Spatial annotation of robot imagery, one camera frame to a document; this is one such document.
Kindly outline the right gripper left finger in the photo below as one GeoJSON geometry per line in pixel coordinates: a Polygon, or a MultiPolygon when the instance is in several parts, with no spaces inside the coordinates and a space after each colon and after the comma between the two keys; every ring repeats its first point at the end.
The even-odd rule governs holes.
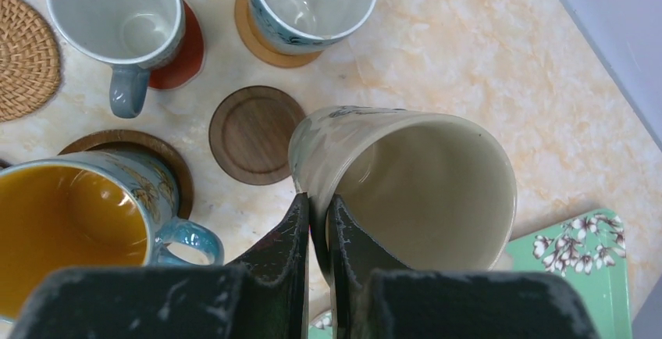
{"type": "Polygon", "coordinates": [[[309,200],[224,266],[68,268],[29,297],[13,338],[305,338],[309,200]]]}

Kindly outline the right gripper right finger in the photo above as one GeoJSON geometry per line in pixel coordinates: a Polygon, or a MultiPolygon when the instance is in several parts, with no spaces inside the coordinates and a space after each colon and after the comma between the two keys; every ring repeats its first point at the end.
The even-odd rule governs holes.
{"type": "Polygon", "coordinates": [[[335,195],[327,210],[337,338],[596,338],[583,300],[541,272],[408,269],[335,195]]]}

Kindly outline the cream large mug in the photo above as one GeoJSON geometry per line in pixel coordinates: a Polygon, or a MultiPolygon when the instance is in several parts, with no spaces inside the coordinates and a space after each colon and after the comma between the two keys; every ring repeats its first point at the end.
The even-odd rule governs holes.
{"type": "Polygon", "coordinates": [[[406,266],[498,267],[517,188],[504,148],[458,116],[355,105],[306,116],[289,144],[294,185],[311,201],[311,239],[331,277],[327,209],[338,194],[358,226],[406,266]]]}

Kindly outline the dark walnut coaster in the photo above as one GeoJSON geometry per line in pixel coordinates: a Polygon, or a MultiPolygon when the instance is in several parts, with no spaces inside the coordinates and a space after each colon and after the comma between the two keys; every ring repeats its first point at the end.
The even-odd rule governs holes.
{"type": "Polygon", "coordinates": [[[280,89],[253,85],[226,97],[214,111],[208,142],[214,159],[233,179],[264,186],[291,175],[290,139],[305,112],[280,89]]]}

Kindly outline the yellow interior cup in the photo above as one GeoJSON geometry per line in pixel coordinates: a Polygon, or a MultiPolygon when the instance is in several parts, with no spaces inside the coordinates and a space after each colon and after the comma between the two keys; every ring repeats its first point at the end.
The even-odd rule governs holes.
{"type": "Polygon", "coordinates": [[[180,265],[172,243],[222,265],[218,236],[180,218],[182,206],[176,174],[142,152],[74,152],[3,169],[1,318],[15,320],[58,269],[180,265]]]}

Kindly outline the large brown wooden saucer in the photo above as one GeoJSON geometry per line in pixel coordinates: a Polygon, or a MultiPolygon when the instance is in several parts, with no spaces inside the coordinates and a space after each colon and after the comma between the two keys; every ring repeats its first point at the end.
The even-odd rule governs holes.
{"type": "Polygon", "coordinates": [[[120,150],[148,154],[163,163],[173,173],[180,192],[177,216],[189,219],[194,204],[194,182],[183,156],[168,142],[138,130],[101,130],[81,137],[67,145],[59,154],[88,150],[120,150]]]}

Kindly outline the red round coaster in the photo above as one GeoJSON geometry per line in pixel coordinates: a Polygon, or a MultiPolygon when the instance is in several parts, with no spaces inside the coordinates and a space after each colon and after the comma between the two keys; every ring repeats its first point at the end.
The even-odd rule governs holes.
{"type": "Polygon", "coordinates": [[[183,2],[186,30],[180,50],[174,60],[151,73],[149,87],[155,90],[173,90],[193,80],[202,70],[205,60],[205,40],[193,9],[183,2]]]}

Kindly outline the light wood coaster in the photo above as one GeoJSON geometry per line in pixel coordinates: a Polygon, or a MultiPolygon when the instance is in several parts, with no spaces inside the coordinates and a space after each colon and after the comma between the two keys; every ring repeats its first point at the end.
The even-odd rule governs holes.
{"type": "Polygon", "coordinates": [[[316,60],[322,52],[286,55],[278,52],[261,34],[248,7],[248,0],[235,0],[234,19],[237,32],[246,48],[261,61],[279,68],[292,69],[316,60]]]}

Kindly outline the white blue mug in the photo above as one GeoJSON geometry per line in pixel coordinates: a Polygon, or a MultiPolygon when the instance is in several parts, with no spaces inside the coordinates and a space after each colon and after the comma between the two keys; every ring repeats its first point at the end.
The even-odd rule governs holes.
{"type": "Polygon", "coordinates": [[[321,52],[352,35],[377,0],[248,0],[254,24],[277,52],[321,52]]]}

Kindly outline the small grey cup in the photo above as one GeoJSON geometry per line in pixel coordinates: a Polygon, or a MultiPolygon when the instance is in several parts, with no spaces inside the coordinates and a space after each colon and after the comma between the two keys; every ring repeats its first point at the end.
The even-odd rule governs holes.
{"type": "Polygon", "coordinates": [[[183,0],[46,0],[56,30],[76,50],[112,68],[109,102],[122,119],[144,106],[151,72],[183,43],[183,0]]]}

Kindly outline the cork coaster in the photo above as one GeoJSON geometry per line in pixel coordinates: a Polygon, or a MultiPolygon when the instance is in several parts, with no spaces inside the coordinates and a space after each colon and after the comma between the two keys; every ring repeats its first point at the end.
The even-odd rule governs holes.
{"type": "Polygon", "coordinates": [[[46,19],[24,0],[1,0],[1,121],[28,116],[60,88],[61,53],[46,19]]]}

